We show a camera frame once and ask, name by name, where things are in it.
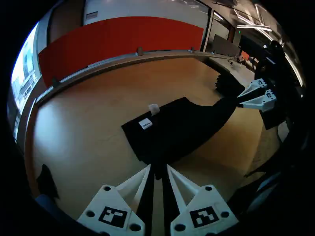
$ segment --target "desk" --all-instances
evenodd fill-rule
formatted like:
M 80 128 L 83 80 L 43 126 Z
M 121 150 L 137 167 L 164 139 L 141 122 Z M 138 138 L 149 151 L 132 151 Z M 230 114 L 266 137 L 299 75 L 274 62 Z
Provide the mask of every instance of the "desk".
M 145 167 L 121 125 L 147 112 L 149 104 L 161 106 L 184 96 L 213 105 L 220 99 L 218 75 L 196 59 L 179 58 L 127 66 L 70 87 L 39 108 L 36 175 L 42 164 L 50 168 L 58 206 L 77 219 L 103 184 L 118 185 Z M 227 200 L 252 162 L 262 125 L 257 110 L 237 108 L 218 133 L 173 167 L 198 185 L 214 184 Z M 153 227 L 163 228 L 162 192 L 154 199 Z

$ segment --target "red wall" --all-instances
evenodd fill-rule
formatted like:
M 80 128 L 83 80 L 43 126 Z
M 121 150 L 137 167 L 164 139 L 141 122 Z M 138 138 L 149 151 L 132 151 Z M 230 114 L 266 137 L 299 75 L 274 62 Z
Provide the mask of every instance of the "red wall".
M 121 17 L 77 28 L 49 44 L 38 55 L 47 86 L 95 62 L 151 50 L 200 50 L 203 29 L 158 17 Z

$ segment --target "white label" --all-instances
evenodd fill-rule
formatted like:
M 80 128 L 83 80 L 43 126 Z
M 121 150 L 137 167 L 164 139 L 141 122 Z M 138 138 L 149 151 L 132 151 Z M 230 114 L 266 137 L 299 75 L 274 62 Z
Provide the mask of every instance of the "white label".
M 152 125 L 152 122 L 148 118 L 145 118 L 139 122 L 139 125 L 141 125 L 143 129 L 147 129 Z

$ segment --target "building outside window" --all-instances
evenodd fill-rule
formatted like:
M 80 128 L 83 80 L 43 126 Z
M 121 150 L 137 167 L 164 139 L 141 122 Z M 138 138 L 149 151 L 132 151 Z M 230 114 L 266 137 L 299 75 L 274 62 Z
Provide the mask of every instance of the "building outside window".
M 18 115 L 16 117 L 15 127 L 13 131 L 13 135 L 15 138 L 17 138 L 17 129 L 25 103 L 40 77 L 40 72 L 36 72 L 34 69 L 33 59 L 33 49 L 36 50 L 35 48 L 33 48 L 33 45 L 37 25 L 38 23 L 35 25 L 31 33 L 27 37 L 18 55 L 11 77 L 12 92 L 18 109 Z

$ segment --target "window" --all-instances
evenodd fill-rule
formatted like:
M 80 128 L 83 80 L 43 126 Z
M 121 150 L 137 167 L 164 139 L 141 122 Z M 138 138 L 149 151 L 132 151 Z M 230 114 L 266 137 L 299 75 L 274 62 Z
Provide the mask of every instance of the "window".
M 26 100 L 40 76 L 40 72 L 35 71 L 33 64 L 33 44 L 37 25 L 27 37 L 11 77 L 12 91 L 20 113 L 22 113 Z

